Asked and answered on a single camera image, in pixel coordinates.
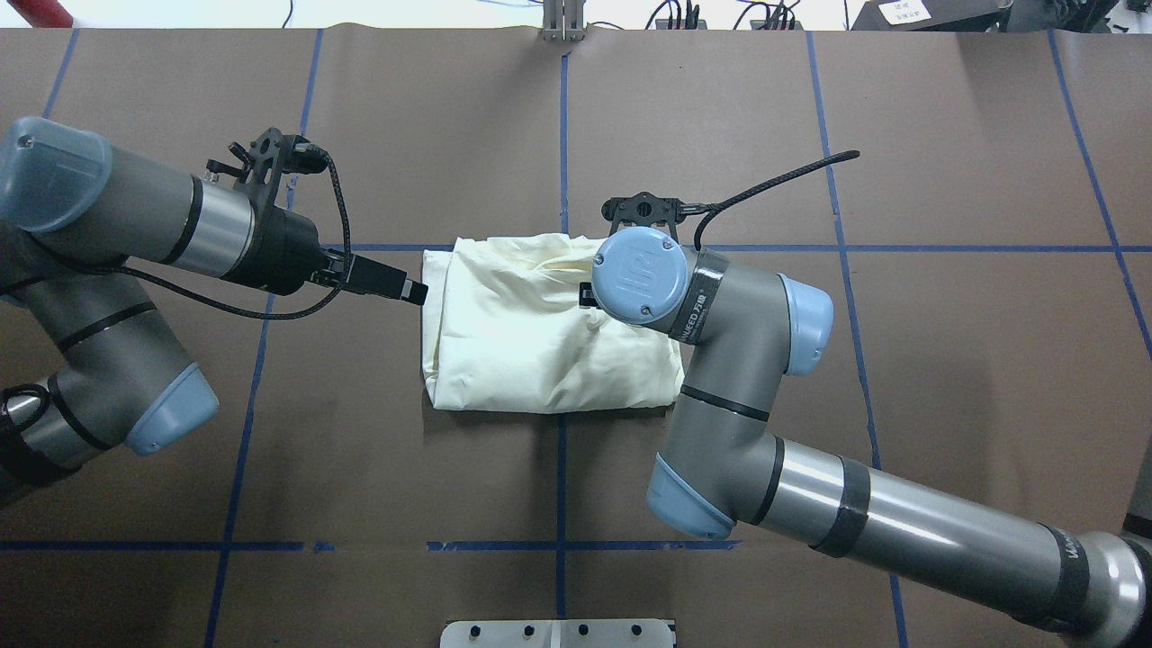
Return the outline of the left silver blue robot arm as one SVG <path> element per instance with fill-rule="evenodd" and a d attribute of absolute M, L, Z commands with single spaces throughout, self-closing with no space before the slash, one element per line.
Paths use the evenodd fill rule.
<path fill-rule="evenodd" d="M 351 251 L 332 156 L 270 128 L 197 176 L 97 131 L 23 116 L 3 135 L 3 301 L 32 312 L 65 364 L 3 389 L 3 505 L 116 446 L 152 455 L 218 413 L 204 372 L 144 291 L 137 258 L 272 295 L 305 284 L 425 302 L 407 272 Z"/>

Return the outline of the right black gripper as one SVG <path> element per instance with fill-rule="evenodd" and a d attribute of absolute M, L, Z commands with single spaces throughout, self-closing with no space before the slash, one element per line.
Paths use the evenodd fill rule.
<path fill-rule="evenodd" d="M 579 307 L 583 309 L 599 308 L 592 282 L 579 282 Z"/>

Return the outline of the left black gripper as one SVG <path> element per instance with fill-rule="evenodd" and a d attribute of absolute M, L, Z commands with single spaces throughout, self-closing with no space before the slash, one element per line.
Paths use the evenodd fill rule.
<path fill-rule="evenodd" d="M 416 282 L 407 271 L 365 256 L 346 256 L 320 244 L 314 223 L 285 209 L 272 209 L 256 229 L 244 255 L 244 284 L 256 291 L 291 295 L 306 282 L 338 286 L 356 295 L 403 301 L 423 307 L 429 285 Z"/>

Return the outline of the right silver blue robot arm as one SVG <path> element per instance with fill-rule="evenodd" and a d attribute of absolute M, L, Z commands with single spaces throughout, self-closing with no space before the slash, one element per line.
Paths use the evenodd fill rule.
<path fill-rule="evenodd" d="M 1149 450 L 1149 349 L 1111 249 L 733 250 L 835 308 L 823 362 L 782 380 L 748 440 L 765 455 L 850 458 L 1052 528 L 1115 540 Z M 867 563 L 740 523 L 705 548 L 645 493 L 662 410 L 573 415 L 564 615 L 666 617 L 704 647 L 1061 647 L 1022 624 Z"/>

